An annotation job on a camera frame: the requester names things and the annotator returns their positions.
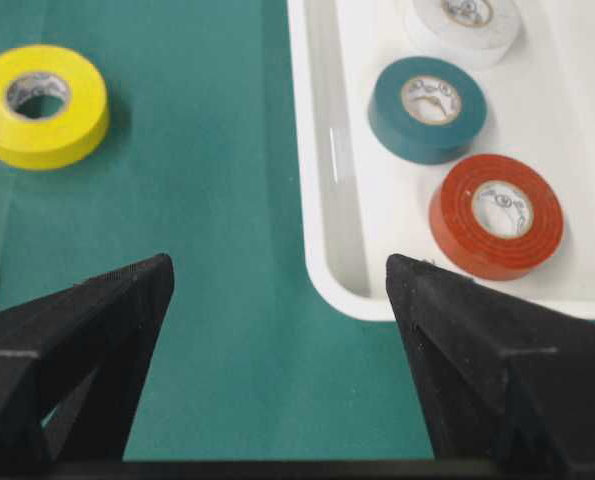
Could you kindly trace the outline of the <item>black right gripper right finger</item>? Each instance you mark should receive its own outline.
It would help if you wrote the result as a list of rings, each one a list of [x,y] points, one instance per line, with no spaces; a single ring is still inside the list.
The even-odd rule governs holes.
[[[436,457],[595,470],[595,323],[400,254],[386,290]]]

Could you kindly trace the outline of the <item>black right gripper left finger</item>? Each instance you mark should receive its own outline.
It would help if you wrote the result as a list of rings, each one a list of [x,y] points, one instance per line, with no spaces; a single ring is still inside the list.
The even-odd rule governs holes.
[[[123,458],[173,290],[160,253],[0,311],[0,468]]]

